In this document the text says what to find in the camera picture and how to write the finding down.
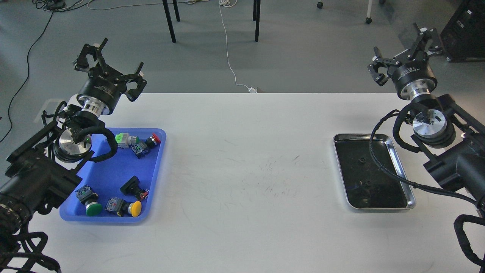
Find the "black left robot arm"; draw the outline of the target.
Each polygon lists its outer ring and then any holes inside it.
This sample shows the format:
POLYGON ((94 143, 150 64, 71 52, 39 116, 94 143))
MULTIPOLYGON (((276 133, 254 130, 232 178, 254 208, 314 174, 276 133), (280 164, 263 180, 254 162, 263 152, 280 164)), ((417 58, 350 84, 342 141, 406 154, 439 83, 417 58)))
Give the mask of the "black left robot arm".
POLYGON ((34 213, 47 215, 57 209, 80 184, 78 172, 87 162, 102 162, 113 157, 118 144, 114 133, 99 117, 111 115, 122 95, 138 99, 147 81, 143 62, 132 74, 123 74, 106 64, 99 45, 85 44, 73 62, 76 71, 88 74, 78 92, 78 104, 60 102, 51 119, 30 139, 12 152, 7 161, 9 181, 1 186, 1 269, 11 270, 13 259, 25 259, 14 268, 31 273, 35 265, 61 272, 59 262, 43 254, 48 236, 29 232, 34 213))

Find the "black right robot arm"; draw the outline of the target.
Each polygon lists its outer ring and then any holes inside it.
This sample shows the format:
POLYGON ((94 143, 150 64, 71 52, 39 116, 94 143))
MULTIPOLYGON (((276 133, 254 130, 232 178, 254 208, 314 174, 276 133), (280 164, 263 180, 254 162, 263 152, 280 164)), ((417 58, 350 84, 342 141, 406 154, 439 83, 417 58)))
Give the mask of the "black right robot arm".
POLYGON ((374 127, 369 152, 378 169, 399 182, 423 191, 459 198, 471 202, 478 216, 459 215, 454 230, 462 252, 484 272, 484 259, 475 254, 464 231, 464 223, 484 225, 485 171, 484 125, 460 107, 449 95, 432 95, 438 85, 429 58, 443 54, 440 35, 435 28, 420 28, 414 23, 417 38, 410 48, 384 58, 374 47, 374 58, 368 66, 373 80, 383 86, 391 80, 397 96, 410 103, 402 110, 386 114, 374 127), (423 152, 428 158, 424 168, 438 183, 430 187, 409 181, 392 173, 377 159, 374 137, 380 126, 390 117, 396 118, 393 138, 405 150, 423 152))

